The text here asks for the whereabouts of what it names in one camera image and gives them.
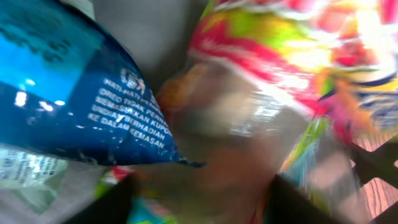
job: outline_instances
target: light blue label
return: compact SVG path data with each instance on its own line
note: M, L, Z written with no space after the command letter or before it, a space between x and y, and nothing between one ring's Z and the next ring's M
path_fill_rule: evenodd
M80 18L49 10L57 7L43 0L0 1L6 9L0 13L0 81L66 102L104 38Z

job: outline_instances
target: light green package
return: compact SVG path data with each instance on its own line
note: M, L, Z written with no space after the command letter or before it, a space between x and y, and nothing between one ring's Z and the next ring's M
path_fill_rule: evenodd
M33 211L43 213L57 197L68 162L0 145L0 190L12 190Z

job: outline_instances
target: blue package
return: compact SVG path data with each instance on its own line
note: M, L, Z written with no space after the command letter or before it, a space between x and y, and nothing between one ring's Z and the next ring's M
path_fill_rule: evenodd
M106 166L182 162L128 53L54 0L0 1L0 144Z

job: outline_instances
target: blue snack wrapper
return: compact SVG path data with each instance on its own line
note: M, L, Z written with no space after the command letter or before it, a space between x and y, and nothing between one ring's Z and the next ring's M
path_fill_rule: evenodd
M129 54L51 0L0 1L0 144L106 166L181 162Z

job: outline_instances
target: gray surface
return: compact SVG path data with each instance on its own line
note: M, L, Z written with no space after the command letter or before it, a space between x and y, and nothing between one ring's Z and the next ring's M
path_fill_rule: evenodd
M185 63L185 52L206 0L94 0L96 19L132 52L154 91ZM55 224L93 201L101 167L72 162L58 198L35 214L9 191L0 191L0 222Z

